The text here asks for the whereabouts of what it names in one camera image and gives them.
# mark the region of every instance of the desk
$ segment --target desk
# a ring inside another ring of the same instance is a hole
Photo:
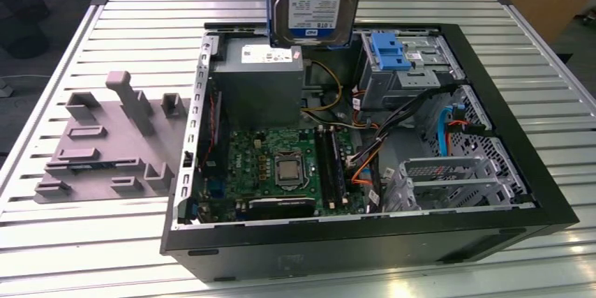
[[[75,91],[116,99],[125,68],[147,97],[192,95],[205,22],[264,22],[263,0],[109,0],[88,9],[0,170],[0,295],[584,297],[596,287],[596,104],[517,11],[495,0],[361,0],[357,21],[460,24],[580,223],[479,263],[204,284],[159,254],[167,198],[36,204]]]

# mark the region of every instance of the green circuit board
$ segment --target green circuit board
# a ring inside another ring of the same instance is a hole
[[[337,131],[336,136],[341,155],[353,154],[348,130]],[[280,153],[292,153],[300,157],[304,183],[293,190],[276,185],[276,156]],[[325,208],[323,204],[313,129],[232,132],[228,160],[225,196],[211,201],[217,222],[236,221],[237,200],[275,196],[313,198],[319,216],[361,213],[361,192],[348,193],[348,204],[339,205],[335,209]]]

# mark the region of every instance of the cpu socket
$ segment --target cpu socket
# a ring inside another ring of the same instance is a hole
[[[304,184],[304,168],[301,152],[284,151],[275,156],[276,185],[287,191],[293,191]]]

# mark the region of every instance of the blue cable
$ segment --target blue cable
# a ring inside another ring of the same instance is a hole
[[[465,105],[459,104],[457,109],[465,110]],[[447,142],[445,142],[445,118],[447,114],[453,113],[453,106],[445,106],[439,114],[437,122],[437,139],[439,139],[439,154],[447,156]]]

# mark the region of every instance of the motherboard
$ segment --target motherboard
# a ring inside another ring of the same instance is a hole
[[[335,144],[323,143],[324,137]],[[325,155],[328,151],[339,154],[337,162]],[[303,211],[308,216],[361,214],[363,192],[349,184],[341,166],[351,154],[345,128],[233,131],[227,179],[209,180],[205,186],[212,221],[271,218],[272,208],[296,216]]]

